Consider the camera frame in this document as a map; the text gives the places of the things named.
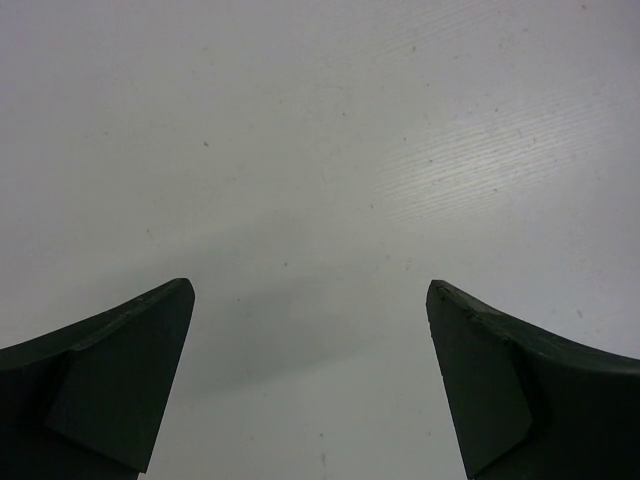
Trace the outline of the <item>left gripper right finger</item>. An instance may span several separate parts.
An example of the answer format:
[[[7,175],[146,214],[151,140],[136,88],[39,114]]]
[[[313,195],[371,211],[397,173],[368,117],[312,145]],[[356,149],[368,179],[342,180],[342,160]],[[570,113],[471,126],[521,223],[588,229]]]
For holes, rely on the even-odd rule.
[[[431,338],[470,479],[636,479],[639,362],[507,315],[443,280]]]

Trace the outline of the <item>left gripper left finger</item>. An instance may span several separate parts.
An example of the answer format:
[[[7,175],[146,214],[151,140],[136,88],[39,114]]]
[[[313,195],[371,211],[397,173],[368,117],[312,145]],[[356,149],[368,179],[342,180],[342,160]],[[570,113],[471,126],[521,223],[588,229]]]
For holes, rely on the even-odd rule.
[[[4,479],[146,473],[188,334],[186,278],[1,351]]]

